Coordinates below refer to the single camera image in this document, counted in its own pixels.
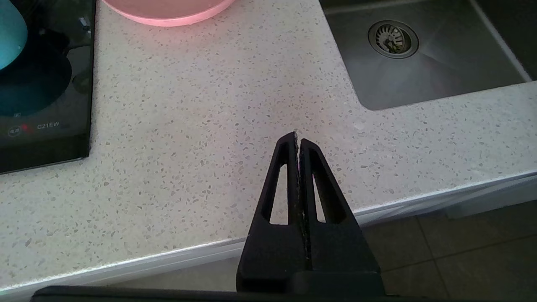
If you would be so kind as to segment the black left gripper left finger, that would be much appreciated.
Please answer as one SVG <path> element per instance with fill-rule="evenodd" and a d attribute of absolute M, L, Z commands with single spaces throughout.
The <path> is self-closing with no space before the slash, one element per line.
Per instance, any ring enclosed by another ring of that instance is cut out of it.
<path fill-rule="evenodd" d="M 297 135 L 290 132 L 277 142 L 253 215 L 236 276 L 240 292 L 285 292 L 292 277 L 307 268 L 304 203 L 298 164 Z M 287 223 L 270 218 L 281 167 L 286 166 Z"/>

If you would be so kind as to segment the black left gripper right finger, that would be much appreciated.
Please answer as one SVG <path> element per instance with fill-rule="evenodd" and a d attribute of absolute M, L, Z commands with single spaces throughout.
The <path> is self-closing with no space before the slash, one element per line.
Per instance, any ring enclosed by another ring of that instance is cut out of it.
<path fill-rule="evenodd" d="M 384 294 L 380 267 L 318 145 L 300 144 L 303 294 Z"/>

